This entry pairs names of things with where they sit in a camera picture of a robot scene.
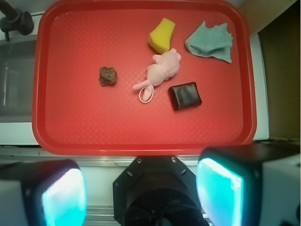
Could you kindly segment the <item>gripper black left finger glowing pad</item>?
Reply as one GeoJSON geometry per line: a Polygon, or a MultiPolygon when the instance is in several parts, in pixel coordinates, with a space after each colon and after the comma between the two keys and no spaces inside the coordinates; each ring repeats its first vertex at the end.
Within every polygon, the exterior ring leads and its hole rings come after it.
{"type": "Polygon", "coordinates": [[[75,161],[0,166],[2,226],[81,226],[86,213],[86,176],[75,161]]]}

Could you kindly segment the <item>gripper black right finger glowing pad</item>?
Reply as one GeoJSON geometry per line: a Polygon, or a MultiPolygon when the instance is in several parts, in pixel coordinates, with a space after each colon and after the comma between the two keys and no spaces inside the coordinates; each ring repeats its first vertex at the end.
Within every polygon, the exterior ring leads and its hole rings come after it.
{"type": "Polygon", "coordinates": [[[201,207],[215,226],[298,226],[300,146],[208,147],[199,156],[196,187],[201,207]]]}

